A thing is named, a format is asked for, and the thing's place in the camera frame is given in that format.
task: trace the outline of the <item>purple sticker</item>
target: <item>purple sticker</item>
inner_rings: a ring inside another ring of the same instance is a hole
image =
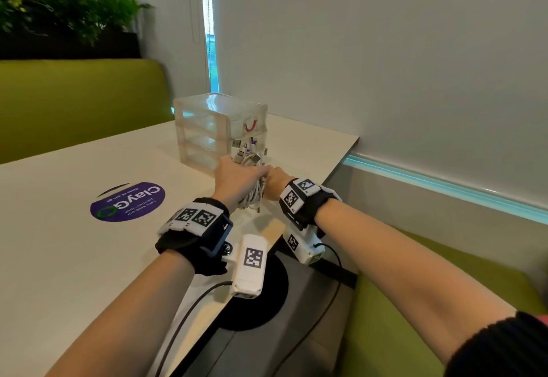
[[[92,216],[101,221],[128,221],[152,213],[164,201],[166,192],[153,183],[140,183],[92,204]]]

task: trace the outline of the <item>person's left hand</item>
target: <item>person's left hand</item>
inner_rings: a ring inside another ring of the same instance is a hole
[[[215,192],[211,197],[226,205],[232,214],[257,180],[268,176],[271,168],[270,165],[245,167],[235,163],[230,155],[223,156],[215,170]]]

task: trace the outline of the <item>tabletop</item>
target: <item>tabletop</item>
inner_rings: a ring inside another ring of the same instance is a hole
[[[269,115],[267,125],[270,163],[319,183],[358,140],[275,115]],[[103,193],[143,182],[165,193],[152,212],[123,222],[92,216],[90,207]],[[161,224],[187,202],[210,195],[213,187],[211,177],[179,162],[174,122],[0,165],[4,375],[44,375],[154,260]],[[268,212],[239,210],[232,218],[228,241],[235,246],[246,233],[263,234],[273,245],[283,229]],[[160,353],[195,299],[230,278],[230,272],[226,278],[195,276]],[[171,373],[228,301],[228,289],[222,288],[204,298],[182,328],[162,375]]]

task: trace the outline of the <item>person's right arm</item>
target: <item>person's right arm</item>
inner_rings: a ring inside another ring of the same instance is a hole
[[[276,168],[265,197],[279,198],[290,177]],[[386,224],[331,199],[316,224],[390,299],[444,363],[481,329],[516,309],[441,256]]]

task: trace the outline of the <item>green upholstered bench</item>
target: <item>green upholstered bench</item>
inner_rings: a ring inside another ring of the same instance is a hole
[[[154,60],[0,61],[0,163],[173,119]]]
[[[546,306],[522,272],[404,232],[476,278],[518,310]],[[440,377],[443,366],[394,305],[360,276],[339,352],[339,377]]]

